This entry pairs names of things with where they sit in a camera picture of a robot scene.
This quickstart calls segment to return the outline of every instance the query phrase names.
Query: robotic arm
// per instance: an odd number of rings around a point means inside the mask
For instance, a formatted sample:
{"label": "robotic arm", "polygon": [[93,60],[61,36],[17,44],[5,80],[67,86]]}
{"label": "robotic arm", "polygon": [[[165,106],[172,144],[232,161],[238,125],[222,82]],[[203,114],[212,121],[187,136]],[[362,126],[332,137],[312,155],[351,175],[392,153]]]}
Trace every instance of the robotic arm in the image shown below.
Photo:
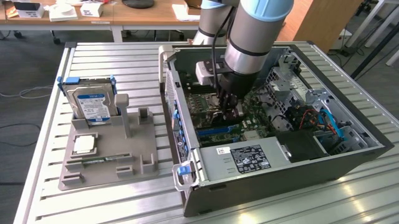
{"label": "robotic arm", "polygon": [[232,15],[232,7],[238,6],[228,31],[224,59],[211,59],[196,65],[200,83],[206,78],[214,79],[219,105],[224,112],[239,108],[252,89],[286,16],[294,6],[294,0],[243,0],[239,5],[238,3],[239,0],[203,1],[199,31],[193,40],[193,44],[212,44],[214,49],[216,43],[224,42],[226,22],[232,20],[227,17]]}

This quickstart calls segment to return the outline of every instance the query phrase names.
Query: gray carpet floor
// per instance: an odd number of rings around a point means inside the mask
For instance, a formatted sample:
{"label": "gray carpet floor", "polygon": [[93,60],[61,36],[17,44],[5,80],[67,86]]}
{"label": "gray carpet floor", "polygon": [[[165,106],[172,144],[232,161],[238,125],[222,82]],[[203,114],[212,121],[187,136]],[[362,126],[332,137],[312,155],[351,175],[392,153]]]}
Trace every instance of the gray carpet floor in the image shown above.
{"label": "gray carpet floor", "polygon": [[[354,17],[348,30],[354,33],[366,15]],[[35,86],[51,85],[55,81],[57,65],[63,53],[63,45],[55,45],[48,31],[21,31],[24,39],[16,39],[12,34],[0,41],[0,92],[4,94],[17,94],[20,90]],[[108,31],[56,31],[61,42],[112,42],[112,34]],[[153,31],[137,31],[124,41],[152,41]],[[185,37],[192,38],[195,31],[185,32]],[[168,32],[157,32],[157,41],[168,40]],[[179,40],[179,34],[172,33],[172,40]],[[374,64],[399,43],[399,35],[390,42],[375,60]],[[362,48],[364,56],[356,54],[344,70],[348,74],[356,69],[366,56],[372,51]],[[399,62],[394,67],[384,65],[391,55],[370,70],[359,80],[362,87],[378,99],[388,111],[399,117]],[[344,63],[348,58],[331,56],[339,63]],[[49,90],[40,90],[31,96],[49,93]],[[0,97],[0,126],[13,123],[35,123],[41,125],[47,109],[48,98],[21,99]],[[37,138],[37,130],[32,126],[15,126],[0,129],[0,141],[13,144],[28,144]],[[0,183],[15,183],[9,186],[0,186],[0,224],[12,223],[23,191],[21,184],[27,178],[28,167],[35,150],[35,145],[29,147],[13,147],[0,143]]]}

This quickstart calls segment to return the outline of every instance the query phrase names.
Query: gray 3d-printed holder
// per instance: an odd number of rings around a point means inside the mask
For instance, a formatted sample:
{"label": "gray 3d-printed holder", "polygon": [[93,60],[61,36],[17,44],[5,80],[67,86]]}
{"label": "gray 3d-printed holder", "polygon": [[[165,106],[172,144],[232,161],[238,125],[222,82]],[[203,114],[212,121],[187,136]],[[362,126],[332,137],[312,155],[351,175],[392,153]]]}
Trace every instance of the gray 3d-printed holder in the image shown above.
{"label": "gray 3d-printed holder", "polygon": [[[128,95],[115,96],[120,116],[111,125],[89,126],[85,119],[73,119],[63,161],[59,189],[68,190],[135,180],[159,174],[155,127],[148,108],[128,113]],[[77,154],[75,140],[92,136],[89,152]]]}

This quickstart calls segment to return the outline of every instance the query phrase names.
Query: slotted metal table surface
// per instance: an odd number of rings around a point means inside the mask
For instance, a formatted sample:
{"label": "slotted metal table surface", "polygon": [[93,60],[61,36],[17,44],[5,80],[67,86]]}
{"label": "slotted metal table surface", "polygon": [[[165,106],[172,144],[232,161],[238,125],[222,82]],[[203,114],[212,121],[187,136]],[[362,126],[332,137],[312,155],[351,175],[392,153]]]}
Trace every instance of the slotted metal table surface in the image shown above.
{"label": "slotted metal table surface", "polygon": [[[129,94],[128,110],[149,107],[155,115],[160,175],[140,182],[69,191],[57,189],[72,110],[55,83],[15,223],[398,223],[398,120],[326,54],[306,42],[295,44],[386,134],[395,148],[334,182],[197,217],[183,217],[180,193],[175,190],[171,175],[171,149],[157,82],[157,48],[163,44],[185,43],[79,43],[76,47],[64,49],[57,71],[57,76],[64,77],[115,75],[119,93]],[[308,84],[319,86],[306,67],[302,69]]]}

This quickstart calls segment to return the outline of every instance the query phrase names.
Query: blue hard drive label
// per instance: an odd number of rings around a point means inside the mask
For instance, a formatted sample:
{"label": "blue hard drive label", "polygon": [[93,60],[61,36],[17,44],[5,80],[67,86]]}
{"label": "blue hard drive label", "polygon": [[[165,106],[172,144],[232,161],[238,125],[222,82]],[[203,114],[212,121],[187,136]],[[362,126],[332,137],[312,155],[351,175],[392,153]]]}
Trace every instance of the blue hard drive label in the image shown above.
{"label": "blue hard drive label", "polygon": [[87,120],[92,122],[109,120],[111,115],[108,107],[104,105],[104,94],[79,95],[77,101]]}
{"label": "blue hard drive label", "polygon": [[230,152],[242,174],[271,168],[260,145],[231,149]]}

